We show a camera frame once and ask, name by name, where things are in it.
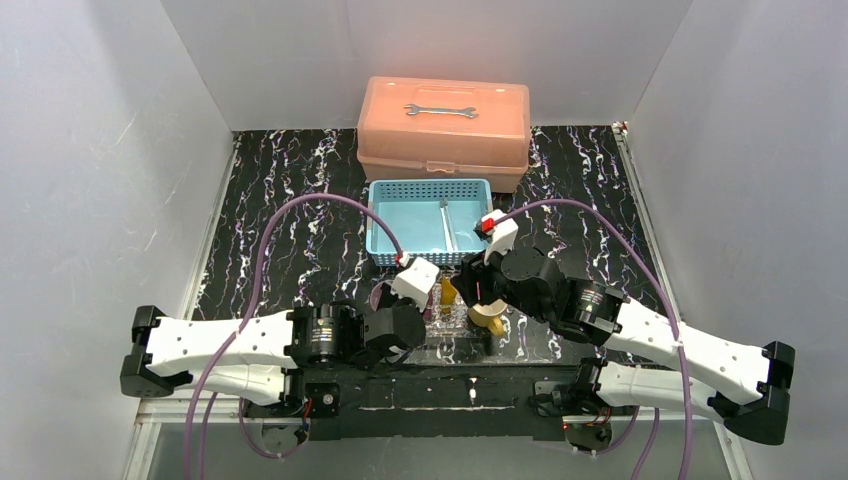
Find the purple mug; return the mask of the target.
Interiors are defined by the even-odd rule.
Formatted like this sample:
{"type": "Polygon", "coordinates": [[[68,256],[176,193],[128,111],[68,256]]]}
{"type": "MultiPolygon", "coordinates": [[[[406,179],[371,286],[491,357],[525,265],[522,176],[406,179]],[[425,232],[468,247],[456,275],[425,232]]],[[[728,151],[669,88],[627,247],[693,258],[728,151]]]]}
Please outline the purple mug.
{"type": "Polygon", "coordinates": [[[374,312],[391,308],[399,299],[392,291],[392,281],[378,283],[369,295],[369,305],[374,312]]]}

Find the light blue plastic basket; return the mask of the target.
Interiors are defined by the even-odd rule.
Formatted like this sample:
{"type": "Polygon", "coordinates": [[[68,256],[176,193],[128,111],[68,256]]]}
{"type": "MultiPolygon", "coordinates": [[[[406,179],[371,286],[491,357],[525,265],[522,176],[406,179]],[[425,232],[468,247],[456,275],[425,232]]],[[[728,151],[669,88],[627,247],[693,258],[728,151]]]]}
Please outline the light blue plastic basket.
{"type": "Polygon", "coordinates": [[[474,227],[491,212],[492,193],[482,178],[378,180],[369,186],[368,207],[387,224],[404,252],[452,267],[483,249],[474,227]],[[440,213],[443,197],[448,200],[455,252],[446,248],[440,213]]]}

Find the yellow toothpaste tube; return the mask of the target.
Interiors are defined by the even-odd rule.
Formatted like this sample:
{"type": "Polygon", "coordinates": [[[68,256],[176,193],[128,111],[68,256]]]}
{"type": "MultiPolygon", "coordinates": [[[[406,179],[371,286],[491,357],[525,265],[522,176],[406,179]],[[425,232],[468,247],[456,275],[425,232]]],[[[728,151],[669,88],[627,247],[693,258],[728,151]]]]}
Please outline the yellow toothpaste tube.
{"type": "Polygon", "coordinates": [[[440,281],[441,293],[440,293],[440,312],[444,315],[449,315],[453,311],[453,306],[456,302],[456,297],[458,295],[458,291],[452,285],[451,280],[448,276],[443,276],[440,281]]]}

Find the clear plastic tray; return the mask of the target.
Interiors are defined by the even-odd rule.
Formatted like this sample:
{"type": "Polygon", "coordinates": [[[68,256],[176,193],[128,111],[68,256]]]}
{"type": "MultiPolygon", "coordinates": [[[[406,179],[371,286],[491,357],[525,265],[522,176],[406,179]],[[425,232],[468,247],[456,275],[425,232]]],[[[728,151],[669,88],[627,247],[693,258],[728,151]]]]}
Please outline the clear plastic tray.
{"type": "Polygon", "coordinates": [[[451,280],[453,274],[454,271],[451,269],[441,270],[438,280],[431,291],[429,303],[424,313],[427,335],[429,337],[463,338],[470,337],[473,333],[473,327],[467,315],[467,307],[459,293],[456,297],[452,313],[444,315],[440,312],[441,278],[448,276],[451,280]]]}

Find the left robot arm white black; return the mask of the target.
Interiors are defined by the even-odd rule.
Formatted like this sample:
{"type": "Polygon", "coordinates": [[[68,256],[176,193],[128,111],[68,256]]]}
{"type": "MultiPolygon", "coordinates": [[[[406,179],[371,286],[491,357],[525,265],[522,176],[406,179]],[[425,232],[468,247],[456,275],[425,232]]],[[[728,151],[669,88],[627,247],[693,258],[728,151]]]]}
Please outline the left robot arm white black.
{"type": "Polygon", "coordinates": [[[119,383],[134,398],[200,388],[268,406],[295,398],[309,370],[369,370],[425,339],[424,315],[410,300],[375,311],[337,301],[248,322],[177,319],[145,305],[135,311],[119,383]]]}

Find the yellow mug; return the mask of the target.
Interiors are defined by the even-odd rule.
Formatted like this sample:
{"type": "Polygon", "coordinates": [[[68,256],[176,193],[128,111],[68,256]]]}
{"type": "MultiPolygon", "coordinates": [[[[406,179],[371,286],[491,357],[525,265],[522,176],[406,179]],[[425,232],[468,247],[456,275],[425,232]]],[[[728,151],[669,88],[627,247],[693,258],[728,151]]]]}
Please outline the yellow mug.
{"type": "Polygon", "coordinates": [[[503,300],[496,300],[489,305],[475,304],[468,309],[468,317],[474,325],[487,329],[493,336],[502,337],[505,328],[501,317],[507,307],[503,300]]]}

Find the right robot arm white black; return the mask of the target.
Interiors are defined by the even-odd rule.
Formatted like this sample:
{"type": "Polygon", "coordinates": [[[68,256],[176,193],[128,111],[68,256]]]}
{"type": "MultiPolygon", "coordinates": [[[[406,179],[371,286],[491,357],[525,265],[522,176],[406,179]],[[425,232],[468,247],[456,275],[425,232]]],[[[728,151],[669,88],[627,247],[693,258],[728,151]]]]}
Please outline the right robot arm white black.
{"type": "Polygon", "coordinates": [[[468,306],[502,301],[566,340],[662,367],[584,359],[571,400],[691,412],[755,443],[785,441],[796,351],[784,342],[744,345],[673,323],[615,288],[566,276],[537,248],[470,254],[450,282],[468,306]]]}

